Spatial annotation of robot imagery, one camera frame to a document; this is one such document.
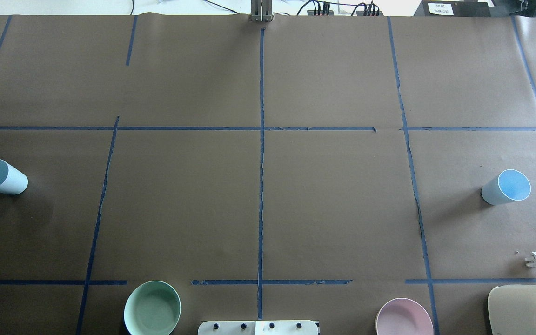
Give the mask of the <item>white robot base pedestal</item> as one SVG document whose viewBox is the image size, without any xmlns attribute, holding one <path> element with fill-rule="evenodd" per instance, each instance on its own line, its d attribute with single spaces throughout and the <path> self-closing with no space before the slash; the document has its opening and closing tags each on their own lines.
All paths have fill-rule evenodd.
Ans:
<svg viewBox="0 0 536 335">
<path fill-rule="evenodd" d="M 207 321 L 198 335 L 319 335 L 319 322 L 313 320 Z"/>
</svg>

